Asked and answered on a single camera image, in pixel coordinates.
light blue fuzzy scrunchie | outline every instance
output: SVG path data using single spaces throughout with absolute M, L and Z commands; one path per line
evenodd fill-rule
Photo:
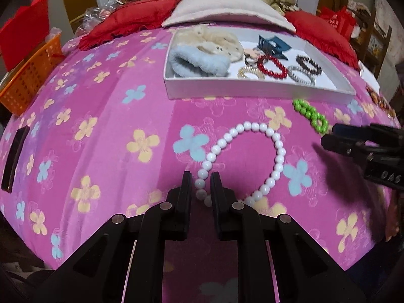
M 230 67 L 230 59 L 226 56 L 208 54 L 189 45 L 172 48 L 168 61 L 172 70 L 182 78 L 224 77 Z

red bead bracelet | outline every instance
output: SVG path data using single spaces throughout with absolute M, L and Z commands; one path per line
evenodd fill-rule
M 276 67 L 278 67 L 282 72 L 273 72 L 272 70 L 267 70 L 264 65 L 263 65 L 263 61 L 264 60 L 270 60 L 272 61 Z M 259 56 L 258 57 L 258 61 L 257 61 L 257 67 L 258 69 L 263 72 L 264 74 L 272 77 L 272 78 L 276 78 L 276 79 L 285 79 L 288 77 L 288 70 L 287 68 L 282 65 L 282 63 L 279 61 L 279 59 L 270 56 L 269 54 L 266 54 L 265 56 Z

red folder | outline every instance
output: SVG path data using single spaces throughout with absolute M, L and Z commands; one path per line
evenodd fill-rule
M 12 70 L 49 34 L 48 0 L 20 7 L 0 30 L 0 50 L 7 71 Z

green bead bracelet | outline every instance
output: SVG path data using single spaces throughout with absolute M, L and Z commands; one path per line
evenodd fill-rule
M 328 132 L 329 122 L 325 115 L 320 114 L 306 100 L 294 99 L 292 103 L 294 110 L 305 116 L 317 133 L 324 135 Z

gold hair tie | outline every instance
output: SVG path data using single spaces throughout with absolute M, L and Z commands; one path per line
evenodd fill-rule
M 254 74 L 255 76 L 257 76 L 260 80 L 263 80 L 265 78 L 264 74 L 257 68 L 251 67 L 251 66 L 244 66 L 241 67 L 238 70 L 238 78 L 240 79 L 248 79 L 248 77 L 246 76 L 246 73 L 251 73 Z

